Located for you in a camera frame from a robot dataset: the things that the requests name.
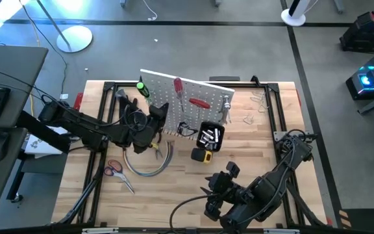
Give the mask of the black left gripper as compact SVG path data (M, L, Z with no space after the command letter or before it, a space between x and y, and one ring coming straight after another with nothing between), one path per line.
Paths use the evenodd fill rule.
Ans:
M154 143L154 139L158 136L157 144L161 142L161 130L166 124L167 104L163 104L160 108L150 105L149 115L146 121L141 121L140 117L130 118L129 126L131 129L132 145L134 152L143 153Z

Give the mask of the black glove with green cuff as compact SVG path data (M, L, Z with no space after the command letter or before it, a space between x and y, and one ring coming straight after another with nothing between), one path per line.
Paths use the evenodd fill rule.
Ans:
M129 123L130 115L138 110L137 99L135 103L129 100L124 89L119 89L115 93L116 99L119 101L119 122L121 125L126 125L129 129L135 131L136 127L134 123Z

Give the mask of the red handled scissors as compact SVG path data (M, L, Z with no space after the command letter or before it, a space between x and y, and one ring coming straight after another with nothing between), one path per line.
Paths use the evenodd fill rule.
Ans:
M123 167L119 161L114 159L109 160L103 170L103 173L106 176L120 178L125 186L129 189L129 191L132 194L135 194L134 188L132 187L130 181L127 179L126 175L123 173Z

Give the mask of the black upright post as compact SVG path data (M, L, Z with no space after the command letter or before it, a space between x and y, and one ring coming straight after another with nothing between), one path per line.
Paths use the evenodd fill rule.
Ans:
M16 127L25 128L30 134L42 139L50 146L60 150L63 153L67 153L69 151L71 141L68 137L58 134L24 110L21 111L18 117Z

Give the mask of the black plastic bin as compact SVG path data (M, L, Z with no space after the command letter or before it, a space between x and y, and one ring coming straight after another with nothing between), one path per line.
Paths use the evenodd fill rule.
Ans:
M214 133L214 129L216 129L216 128L219 129L219 142L215 142L214 141L214 136L210 136L206 132L206 130L211 130ZM218 123L215 123L215 122L202 122L200 130L198 132L198 136L197 136L197 140L196 140L196 146L198 148L207 150L206 145L209 144L209 143L214 143L215 144L214 149L213 150L208 150L208 151L218 152L222 147L224 133L225 133L225 128L222 125L220 125ZM202 143L200 141L202 136L206 136L208 138L208 142Z

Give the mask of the tower fan on round base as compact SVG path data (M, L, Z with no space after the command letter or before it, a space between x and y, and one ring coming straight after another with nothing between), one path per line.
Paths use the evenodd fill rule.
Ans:
M302 26L306 21L305 12L310 2L311 0L293 0L291 7L282 11L282 21L292 27Z

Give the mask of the black mat with orange stripes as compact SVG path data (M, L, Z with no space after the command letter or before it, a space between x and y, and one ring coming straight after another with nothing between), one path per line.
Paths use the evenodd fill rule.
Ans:
M338 214L343 228L374 232L374 209L343 209Z

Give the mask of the floor stand with round base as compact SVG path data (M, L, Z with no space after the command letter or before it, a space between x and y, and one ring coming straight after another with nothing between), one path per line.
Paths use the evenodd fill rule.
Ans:
M44 7L43 3L40 0L36 1L58 32L56 46L59 50L65 53L77 53L86 49L92 43L93 34L89 28L77 25L60 30L50 13Z

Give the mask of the white perforated peg board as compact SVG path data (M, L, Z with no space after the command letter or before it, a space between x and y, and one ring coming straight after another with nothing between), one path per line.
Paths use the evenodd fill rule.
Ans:
M156 107L161 107L165 103L169 104L164 129L177 132L178 124L180 122L186 122L199 132L202 122L215 122L220 124L219 120L221 114L219 111L223 105L223 97L225 95L230 96L229 101L231 104L234 90L215 84L179 77L183 85L182 104L184 112L182 112L180 102L177 99L173 86L176 77L177 76L159 73L157 71L140 70L140 81L146 85L150 92L151 104ZM200 110L200 119L197 118L196 106L189 102L190 98L202 99L210 105L209 109Z

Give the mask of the black crate with red lid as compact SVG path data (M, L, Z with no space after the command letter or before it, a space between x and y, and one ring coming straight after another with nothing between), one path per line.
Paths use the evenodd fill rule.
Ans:
M357 17L340 37L343 51L374 52L374 11Z

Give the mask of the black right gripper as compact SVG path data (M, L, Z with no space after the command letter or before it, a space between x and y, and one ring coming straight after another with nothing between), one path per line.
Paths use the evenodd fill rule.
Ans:
M204 215L212 221L218 221L221 211L219 210L224 202L233 205L232 209L244 209L246 203L242 198L244 187L233 181L228 172L219 172L210 177L210 187L200 189L210 198L206 202Z

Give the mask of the clear black-framed safety glasses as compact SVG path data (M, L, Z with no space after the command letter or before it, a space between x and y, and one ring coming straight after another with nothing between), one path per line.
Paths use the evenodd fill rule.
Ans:
M190 137L196 134L197 132L198 132L197 129L194 129L186 122L180 122L178 124L177 133L182 136Z

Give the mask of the clear red Husky screwdriver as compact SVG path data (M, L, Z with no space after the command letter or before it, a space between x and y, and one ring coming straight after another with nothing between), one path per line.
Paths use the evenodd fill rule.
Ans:
M183 95L183 85L182 80L179 77L176 77L173 82L173 86L177 95L177 99L180 102L181 111L184 112L184 107L182 104L182 95Z

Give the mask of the black aluminium table frame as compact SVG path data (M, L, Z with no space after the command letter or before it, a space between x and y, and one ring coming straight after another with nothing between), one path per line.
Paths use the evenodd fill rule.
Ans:
M303 129L299 96L293 82L280 82L271 97L280 97L283 110L279 112L271 103L265 113L258 112L259 103L252 101L252 91L258 90L250 82L236 85L231 107L231 122L225 127L221 150L205 164L190 157L194 140L170 140L162 137L160 149L173 144L174 153L169 166L160 174L150 176L161 159L149 149L136 154L132 149L123 151L111 144L106 159L121 161L129 158L123 167L135 194L117 177L105 176L90 194L82 210L83 220L110 227L140 231L166 231L168 227L196 228L200 232L219 231L220 225L204 215L205 199L200 187L206 187L207 177L225 169L232 161L240 167L237 182L246 186L252 180L270 171L276 164L274 131ZM253 115L254 123L243 119Z

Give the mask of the green and black screwdriver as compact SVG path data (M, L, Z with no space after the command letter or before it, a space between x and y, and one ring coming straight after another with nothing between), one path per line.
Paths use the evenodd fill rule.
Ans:
M145 98L147 104L151 105L151 95L146 85L140 81L137 82L136 87L139 93Z

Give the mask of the yellow black tape measure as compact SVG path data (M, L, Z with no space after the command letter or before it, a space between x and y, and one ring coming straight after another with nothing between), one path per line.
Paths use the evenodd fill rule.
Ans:
M194 148L191 153L191 159L194 161L202 162L202 163L209 163L212 159L213 153L211 151L201 149L201 148Z

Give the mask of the small red handled tool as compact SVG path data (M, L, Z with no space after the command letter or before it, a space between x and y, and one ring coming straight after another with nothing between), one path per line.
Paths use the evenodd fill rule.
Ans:
M201 109L209 109L210 108L210 105L206 102L206 101L203 101L202 99L197 99L197 98L190 98L189 99L189 102L196 106L196 109L197 109L197 118L200 119L200 110Z

